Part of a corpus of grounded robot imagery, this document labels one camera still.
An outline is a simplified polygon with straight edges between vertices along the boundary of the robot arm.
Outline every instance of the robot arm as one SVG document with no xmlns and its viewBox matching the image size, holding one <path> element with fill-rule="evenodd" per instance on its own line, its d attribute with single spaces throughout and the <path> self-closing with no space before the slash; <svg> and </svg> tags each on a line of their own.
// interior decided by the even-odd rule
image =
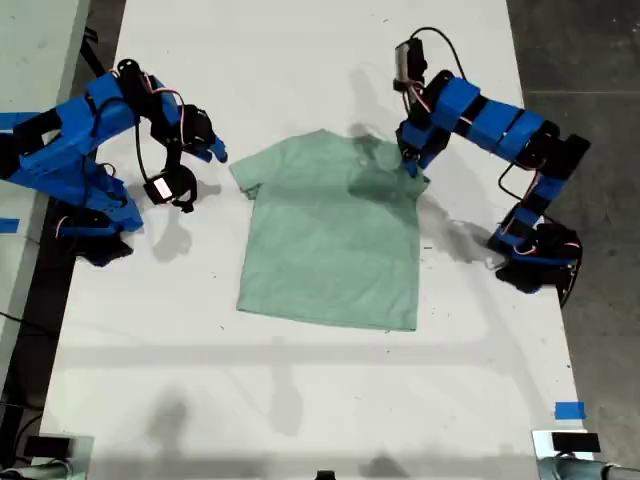
<svg viewBox="0 0 640 480">
<path fill-rule="evenodd" d="M 480 148 L 526 170 L 534 180 L 489 240 L 488 246 L 508 255 L 510 264 L 498 277 L 523 291 L 542 284 L 562 284 L 561 297 L 575 278 L 581 244 L 560 225 L 539 226 L 549 204 L 559 195 L 590 143 L 570 135 L 540 115 L 496 102 L 464 78 L 443 70 L 424 85 L 427 62 L 422 43 L 410 38 L 396 48 L 394 88 L 405 98 L 408 118 L 396 136 L 403 165 L 411 176 L 426 169 L 456 133 Z"/>
<path fill-rule="evenodd" d="M 151 177 L 140 155 L 141 117 L 151 121 L 152 137 L 167 149 L 164 169 Z M 187 213 L 193 210 L 197 182 L 181 165 L 182 152 L 206 162 L 213 156 L 220 162 L 227 159 L 206 112 L 184 105 L 177 92 L 164 88 L 133 60 L 123 60 L 91 82 L 84 96 L 41 114 L 5 114 L 3 120 L 0 126 L 13 127 L 13 133 L 0 134 L 0 178 L 59 200 L 56 236 L 72 240 L 72 253 L 96 265 L 131 253 L 119 234 L 142 226 L 123 182 L 96 165 L 99 145 L 134 127 L 147 195 L 155 204 L 172 203 Z M 53 138 L 45 144 L 44 135 Z"/>
</svg>

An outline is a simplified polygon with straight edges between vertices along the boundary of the white table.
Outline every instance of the white table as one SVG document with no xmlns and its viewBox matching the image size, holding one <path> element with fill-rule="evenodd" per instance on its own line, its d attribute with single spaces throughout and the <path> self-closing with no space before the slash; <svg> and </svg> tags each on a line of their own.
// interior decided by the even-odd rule
<svg viewBox="0 0 640 480">
<path fill-rule="evenodd" d="M 205 108 L 236 161 L 319 128 L 393 141 L 393 49 L 423 24 L 521 103 L 504 0 L 129 0 L 117 57 Z M 430 75 L 455 67 L 424 40 Z M 143 197 L 133 132 L 99 157 Z M 388 334 L 237 312 L 252 205 L 225 166 L 188 164 L 193 214 L 142 199 L 135 254 L 74 272 L 42 431 L 92 437 L 90 478 L 537 478 L 530 431 L 576 392 L 555 292 L 499 282 L 474 240 L 512 205 L 504 162 L 456 138 L 430 168 L 418 331 Z"/>
<path fill-rule="evenodd" d="M 2 0 L 0 112 L 43 112 L 68 98 L 88 10 L 88 0 L 56 0 L 55 8 Z M 0 234 L 0 311 L 16 317 L 27 301 L 47 198 L 0 180 L 0 218 L 20 219 L 17 234 Z M 18 330 L 0 316 L 0 390 Z"/>
</svg>

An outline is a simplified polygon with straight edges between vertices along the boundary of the t-shirt sleeve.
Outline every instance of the t-shirt sleeve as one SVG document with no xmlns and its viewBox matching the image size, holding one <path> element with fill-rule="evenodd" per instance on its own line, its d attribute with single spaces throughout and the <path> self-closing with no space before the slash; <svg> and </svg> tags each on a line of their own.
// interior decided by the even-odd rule
<svg viewBox="0 0 640 480">
<path fill-rule="evenodd" d="M 256 198 L 262 184 L 277 175 L 290 143 L 291 139 L 283 140 L 231 165 L 231 175 L 250 200 Z"/>
</svg>

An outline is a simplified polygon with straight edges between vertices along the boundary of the concrete floor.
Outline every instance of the concrete floor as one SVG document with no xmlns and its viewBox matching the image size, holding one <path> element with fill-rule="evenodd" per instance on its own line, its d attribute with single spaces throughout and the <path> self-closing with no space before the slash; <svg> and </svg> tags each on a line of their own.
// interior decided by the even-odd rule
<svg viewBox="0 0 640 480">
<path fill-rule="evenodd" d="M 113 63 L 124 3 L 92 2 L 87 25 L 100 35 L 95 51 L 104 65 Z M 640 349 L 634 348 L 640 340 L 635 286 L 640 215 L 633 209 L 640 205 L 640 168 L 634 163 L 640 151 L 640 134 L 634 131 L 640 118 L 640 2 L 508 0 L 508 5 L 527 107 L 556 122 L 563 135 L 577 133 L 593 142 L 550 212 L 575 228 L 585 245 L 583 271 L 564 321 L 587 426 L 600 433 L 603 458 L 640 467 L 640 380 L 635 375 Z M 490 68 L 491 59 L 487 62 Z M 93 78 L 80 59 L 74 93 L 84 92 Z M 48 327 L 59 328 L 66 292 L 60 292 L 50 266 L 43 273 L 47 259 L 41 261 L 25 316 L 37 321 L 47 304 L 48 318 L 59 311 L 57 325 Z M 58 273 L 70 271 L 67 265 Z M 58 291 L 53 300 L 52 291 Z M 23 347 L 17 369 L 31 365 L 23 377 L 30 379 L 28 398 L 40 404 L 48 376 L 34 374 L 34 349 Z"/>
</svg>

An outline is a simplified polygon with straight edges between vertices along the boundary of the red wire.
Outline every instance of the red wire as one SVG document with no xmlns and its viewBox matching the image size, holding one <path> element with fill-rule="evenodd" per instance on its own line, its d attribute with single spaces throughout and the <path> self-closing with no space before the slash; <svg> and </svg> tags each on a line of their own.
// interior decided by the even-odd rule
<svg viewBox="0 0 640 480">
<path fill-rule="evenodd" d="M 156 88 L 154 90 L 151 87 L 151 80 L 149 80 L 149 75 L 145 73 L 144 77 L 147 81 L 147 87 L 149 87 L 152 95 L 155 95 L 156 93 L 172 93 L 180 98 L 180 103 L 182 104 L 182 110 L 180 112 L 180 141 L 182 142 L 182 145 L 184 145 L 184 99 L 182 98 L 182 95 L 180 95 L 177 90 L 173 90 L 172 88 Z"/>
</svg>

